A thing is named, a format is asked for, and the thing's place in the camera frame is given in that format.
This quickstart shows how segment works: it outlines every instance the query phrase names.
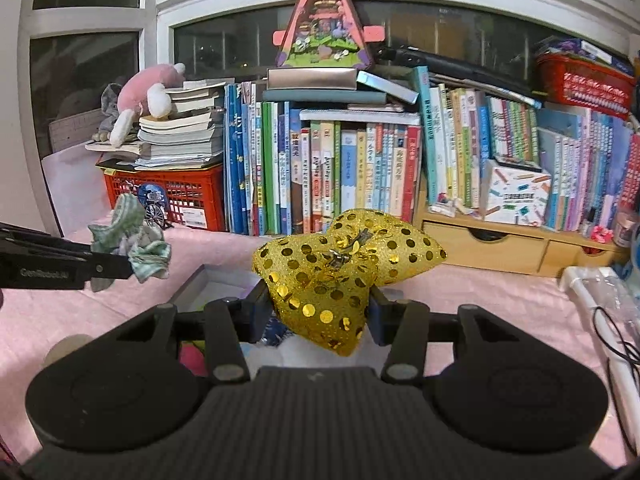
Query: round black pad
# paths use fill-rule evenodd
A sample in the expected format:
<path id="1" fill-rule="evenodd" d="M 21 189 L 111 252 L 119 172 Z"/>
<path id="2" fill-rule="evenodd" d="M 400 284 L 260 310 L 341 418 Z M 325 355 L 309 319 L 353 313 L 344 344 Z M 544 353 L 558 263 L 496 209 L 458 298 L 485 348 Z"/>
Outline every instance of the round black pad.
<path id="1" fill-rule="evenodd" d="M 197 403 L 196 377 L 168 354 L 100 340 L 41 371 L 25 401 L 41 440 L 84 452 L 149 444 L 184 424 Z"/>
<path id="2" fill-rule="evenodd" d="M 553 349 L 516 342 L 474 347 L 434 381 L 434 403 L 459 434 L 511 452 L 589 444 L 607 391 L 588 368 Z"/>

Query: pink plush toy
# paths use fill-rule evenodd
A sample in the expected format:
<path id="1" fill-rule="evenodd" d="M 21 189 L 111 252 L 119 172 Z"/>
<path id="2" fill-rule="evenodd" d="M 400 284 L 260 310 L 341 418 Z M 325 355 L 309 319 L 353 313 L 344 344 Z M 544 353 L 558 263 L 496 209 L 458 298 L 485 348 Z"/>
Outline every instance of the pink plush toy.
<path id="1" fill-rule="evenodd" d="M 131 126 L 140 117 L 151 114 L 156 119 L 171 111 L 171 98 L 165 88 L 181 87 L 184 82 L 184 64 L 160 64 L 138 72 L 122 87 L 118 96 L 120 115 L 109 136 L 112 146 L 119 148 Z"/>

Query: triangular toy house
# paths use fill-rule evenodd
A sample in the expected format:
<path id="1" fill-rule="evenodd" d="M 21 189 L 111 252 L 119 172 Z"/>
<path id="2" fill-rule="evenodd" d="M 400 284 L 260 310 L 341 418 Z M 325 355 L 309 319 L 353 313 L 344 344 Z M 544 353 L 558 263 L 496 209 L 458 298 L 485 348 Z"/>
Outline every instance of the triangular toy house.
<path id="1" fill-rule="evenodd" d="M 374 30 L 364 33 L 351 0 L 297 0 L 284 37 L 274 34 L 276 65 L 367 68 L 373 59 L 366 36 L 380 41 L 381 27 L 367 28 Z"/>

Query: red basket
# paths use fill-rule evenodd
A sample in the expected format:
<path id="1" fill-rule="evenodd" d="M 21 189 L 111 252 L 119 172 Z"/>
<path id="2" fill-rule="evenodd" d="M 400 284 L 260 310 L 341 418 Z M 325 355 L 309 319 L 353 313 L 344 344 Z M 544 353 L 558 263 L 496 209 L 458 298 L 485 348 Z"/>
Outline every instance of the red basket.
<path id="1" fill-rule="evenodd" d="M 538 69 L 549 101 L 628 118 L 636 84 L 631 76 L 562 54 L 540 56 Z"/>
<path id="2" fill-rule="evenodd" d="M 169 222 L 209 231 L 225 230 L 222 166 L 207 170 L 135 173 L 105 170 L 104 181 L 111 207 L 115 206 L 122 193 L 135 194 L 142 184 L 157 184 L 169 199 Z"/>

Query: colorful box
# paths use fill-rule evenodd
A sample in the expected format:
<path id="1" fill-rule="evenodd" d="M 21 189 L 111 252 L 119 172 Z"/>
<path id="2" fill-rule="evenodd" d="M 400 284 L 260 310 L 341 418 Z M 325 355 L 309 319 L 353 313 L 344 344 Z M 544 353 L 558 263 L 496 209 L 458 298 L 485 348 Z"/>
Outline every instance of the colorful box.
<path id="1" fill-rule="evenodd" d="M 488 222 L 539 227 L 544 224 L 551 176 L 537 164 L 508 157 L 488 160 L 480 214 Z"/>

